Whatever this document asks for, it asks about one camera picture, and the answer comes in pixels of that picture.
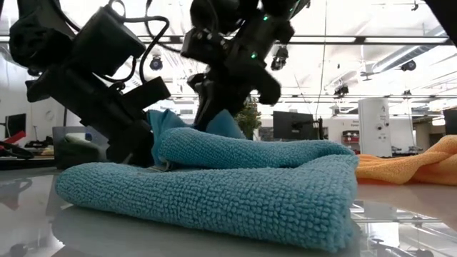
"orange microfiber cloth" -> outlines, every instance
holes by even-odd
[[[435,183],[457,186],[457,136],[445,136],[425,153],[400,158],[360,155],[359,183]]]

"blue microfiber towel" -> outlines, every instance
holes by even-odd
[[[358,158],[346,147],[227,138],[189,128],[169,112],[149,118],[155,157],[186,169],[83,164],[60,175],[60,197],[78,206],[304,248],[336,252],[350,242]],[[221,134],[239,131],[218,127]]]

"ceiling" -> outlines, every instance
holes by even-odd
[[[67,15],[81,26],[106,2],[107,0],[61,0],[61,5]],[[125,1],[126,15],[144,15],[144,2]],[[405,36],[437,36],[443,32],[423,1],[418,0],[415,11],[411,10],[413,3],[414,0],[311,0],[310,8],[295,16],[292,25],[296,36],[400,36],[403,39],[390,39],[400,42],[405,40]],[[171,25],[166,35],[183,35],[191,28],[190,5],[190,0],[155,0],[149,14],[162,15],[170,20]],[[1,34],[6,35],[15,20],[16,0],[6,0],[0,23]],[[154,25],[152,24],[152,30],[156,34],[161,29],[161,24]],[[143,24],[127,26],[135,34],[146,36]],[[272,114],[273,110],[291,109],[329,116],[332,114],[331,108],[353,108],[360,98],[367,96],[398,96],[405,90],[411,90],[415,96],[457,95],[456,47],[437,46],[426,50],[429,51],[418,49],[418,46],[290,45],[287,65],[281,71],[271,71],[268,68],[281,82],[283,97],[274,107],[260,106],[260,111],[266,116]],[[206,66],[181,58],[159,46],[154,49],[154,53],[161,54],[164,68],[152,71],[146,67],[146,77],[162,76],[173,97],[152,108],[170,108],[187,114],[189,111],[181,110],[193,110],[193,114],[196,113],[197,95],[186,85],[186,78],[204,71]],[[271,54],[266,58],[268,66],[272,60]],[[409,57],[404,62],[414,57],[416,70],[403,72],[394,67],[369,76],[371,80],[368,81],[361,76],[361,72],[372,72],[375,64],[391,63],[406,54]],[[126,64],[115,77],[120,78],[128,73],[129,64]],[[138,85],[139,78],[136,76],[135,79],[128,85],[129,89]],[[335,88],[341,84],[349,87],[348,97],[334,99]],[[418,97],[404,101],[399,97],[390,101],[391,114],[398,115],[411,114],[408,111],[410,108],[439,111],[457,105],[451,98],[437,100]]]

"white machine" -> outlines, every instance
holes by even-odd
[[[362,154],[392,157],[388,99],[362,99],[358,102]]]

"glossy table surface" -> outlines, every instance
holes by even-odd
[[[360,185],[357,236],[337,254],[77,208],[54,192],[59,172],[0,172],[0,257],[457,256],[457,188]]]

